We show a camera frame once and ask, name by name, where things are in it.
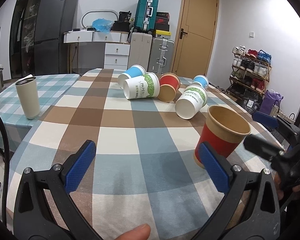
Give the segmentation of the person's right hand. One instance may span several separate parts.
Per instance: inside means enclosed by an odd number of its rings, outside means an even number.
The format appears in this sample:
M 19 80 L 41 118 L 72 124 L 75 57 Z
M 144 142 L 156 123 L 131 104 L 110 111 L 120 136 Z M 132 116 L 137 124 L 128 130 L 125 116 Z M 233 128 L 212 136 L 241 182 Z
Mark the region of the person's right hand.
M 278 173 L 275 173 L 274 183 L 277 191 L 278 199 L 281 200 L 284 197 L 284 192 L 281 190 L 281 179 Z M 294 193 L 300 192 L 300 185 L 292 188 Z

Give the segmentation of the person's left hand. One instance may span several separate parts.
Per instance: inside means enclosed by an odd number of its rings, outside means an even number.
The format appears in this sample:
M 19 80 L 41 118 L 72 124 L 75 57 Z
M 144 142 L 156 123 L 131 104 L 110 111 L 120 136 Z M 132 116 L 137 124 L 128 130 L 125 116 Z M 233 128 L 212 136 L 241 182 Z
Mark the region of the person's left hand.
M 151 227 L 148 224 L 142 224 L 121 234 L 116 238 L 116 240 L 147 240 L 150 236 L 150 233 Z

